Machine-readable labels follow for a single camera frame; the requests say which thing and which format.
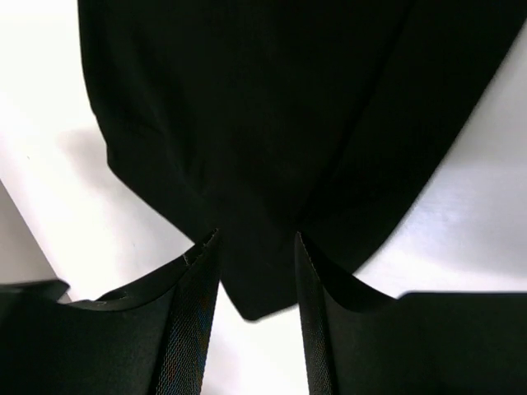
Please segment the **black skirt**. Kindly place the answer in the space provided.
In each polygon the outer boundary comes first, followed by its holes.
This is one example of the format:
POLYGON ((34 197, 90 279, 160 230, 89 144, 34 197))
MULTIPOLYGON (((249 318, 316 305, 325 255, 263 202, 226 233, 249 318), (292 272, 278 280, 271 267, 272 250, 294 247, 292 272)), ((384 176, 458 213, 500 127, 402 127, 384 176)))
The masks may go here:
POLYGON ((523 1, 81 1, 114 174, 192 240, 256 320, 296 303, 293 244, 355 272, 450 149, 523 1))

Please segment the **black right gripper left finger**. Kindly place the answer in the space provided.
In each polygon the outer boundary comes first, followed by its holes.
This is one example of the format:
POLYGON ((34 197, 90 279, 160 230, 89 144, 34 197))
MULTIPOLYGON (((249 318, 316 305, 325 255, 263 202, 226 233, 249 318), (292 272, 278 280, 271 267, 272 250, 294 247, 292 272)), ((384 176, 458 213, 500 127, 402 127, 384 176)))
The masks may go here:
POLYGON ((59 279, 1 288, 4 394, 198 394, 220 235, 97 300, 64 303, 59 279))

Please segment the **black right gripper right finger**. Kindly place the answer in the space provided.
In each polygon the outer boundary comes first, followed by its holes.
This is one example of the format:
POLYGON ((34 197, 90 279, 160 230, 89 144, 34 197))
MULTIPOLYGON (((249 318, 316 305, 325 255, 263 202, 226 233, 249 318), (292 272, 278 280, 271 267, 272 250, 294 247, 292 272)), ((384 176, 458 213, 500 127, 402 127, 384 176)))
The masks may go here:
POLYGON ((296 237, 312 394, 523 394, 523 293, 377 291, 296 237))

